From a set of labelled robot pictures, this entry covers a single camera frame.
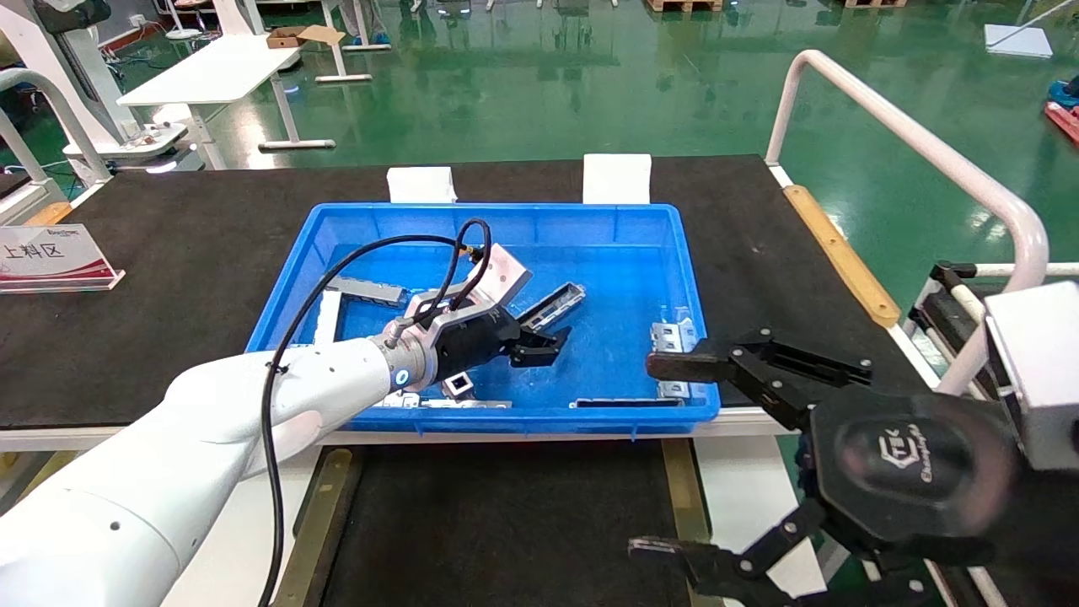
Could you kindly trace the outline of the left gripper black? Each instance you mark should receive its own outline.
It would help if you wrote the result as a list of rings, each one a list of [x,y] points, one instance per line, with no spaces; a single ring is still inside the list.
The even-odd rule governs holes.
[[[510,349],[513,368],[550,368],[572,331],[571,326],[547,331],[521,327],[502,308],[488,311],[463,323],[443,328],[434,343],[435,378],[448,378],[483,365]]]

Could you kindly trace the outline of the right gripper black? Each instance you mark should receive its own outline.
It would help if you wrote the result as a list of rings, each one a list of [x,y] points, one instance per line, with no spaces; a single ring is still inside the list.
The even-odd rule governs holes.
[[[839,392],[814,406],[780,370]],[[700,596],[824,606],[827,591],[797,597],[770,577],[810,535],[845,523],[875,544],[978,538],[1001,518],[1020,470],[1010,424],[987,402],[841,389],[873,383],[873,361],[770,328],[722,343],[704,337],[691,351],[653,351],[647,372],[660,381],[729,383],[786,430],[808,427],[812,439],[820,501],[801,503],[743,552],[651,535],[628,541],[631,556],[674,566]]]

